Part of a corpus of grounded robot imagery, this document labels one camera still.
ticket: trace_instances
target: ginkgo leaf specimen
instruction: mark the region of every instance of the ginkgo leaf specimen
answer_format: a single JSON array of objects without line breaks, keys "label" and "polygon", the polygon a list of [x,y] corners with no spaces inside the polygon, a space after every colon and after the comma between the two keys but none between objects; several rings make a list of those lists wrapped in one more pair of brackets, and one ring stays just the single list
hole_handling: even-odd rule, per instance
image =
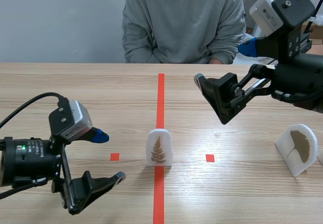
[{"label": "ginkgo leaf specimen", "polygon": [[306,161],[308,161],[308,158],[309,158],[309,148],[310,148],[309,142],[306,139],[306,136],[299,131],[291,131],[290,134],[294,142],[294,148],[288,153],[287,157],[293,150],[296,149],[296,151],[299,153],[299,156],[302,159],[302,162],[306,163]]}]

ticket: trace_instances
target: red tape line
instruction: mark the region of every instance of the red tape line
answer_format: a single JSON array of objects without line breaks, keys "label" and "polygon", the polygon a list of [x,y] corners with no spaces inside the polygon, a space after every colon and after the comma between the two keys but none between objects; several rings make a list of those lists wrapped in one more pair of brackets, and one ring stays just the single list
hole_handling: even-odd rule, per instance
[{"label": "red tape line", "polygon": [[[156,128],[165,127],[165,74],[158,75],[157,122]],[[155,184],[153,194],[153,224],[165,222],[164,167],[155,167]]]}]

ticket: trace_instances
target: white acrylic stand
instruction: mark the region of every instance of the white acrylic stand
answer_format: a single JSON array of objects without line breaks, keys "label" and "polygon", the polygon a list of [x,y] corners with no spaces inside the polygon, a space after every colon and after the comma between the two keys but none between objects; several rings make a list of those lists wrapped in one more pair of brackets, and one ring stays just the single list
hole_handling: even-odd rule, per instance
[{"label": "white acrylic stand", "polygon": [[318,161],[323,165],[323,152],[320,152],[317,156]]},{"label": "white acrylic stand", "polygon": [[146,144],[147,166],[172,166],[172,138],[166,129],[155,129],[148,134]]},{"label": "white acrylic stand", "polygon": [[317,138],[306,125],[290,126],[275,145],[292,176],[298,176],[316,161]]}]

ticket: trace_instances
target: red square marker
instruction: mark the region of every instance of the red square marker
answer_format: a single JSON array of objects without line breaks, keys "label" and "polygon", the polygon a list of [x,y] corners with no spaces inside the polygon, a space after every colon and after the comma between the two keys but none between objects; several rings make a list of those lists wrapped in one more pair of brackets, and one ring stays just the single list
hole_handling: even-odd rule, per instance
[{"label": "red square marker", "polygon": [[110,161],[119,161],[120,154],[119,153],[111,153],[110,155]]},{"label": "red square marker", "polygon": [[207,154],[206,155],[206,161],[207,162],[214,162],[214,155],[213,154]]}]

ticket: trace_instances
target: gray wall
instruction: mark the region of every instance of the gray wall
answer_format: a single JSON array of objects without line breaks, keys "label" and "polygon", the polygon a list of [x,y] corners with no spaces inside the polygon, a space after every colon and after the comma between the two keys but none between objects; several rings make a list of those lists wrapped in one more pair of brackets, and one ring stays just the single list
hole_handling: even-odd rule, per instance
[{"label": "gray wall", "polygon": [[0,0],[0,62],[124,63],[125,0]]}]

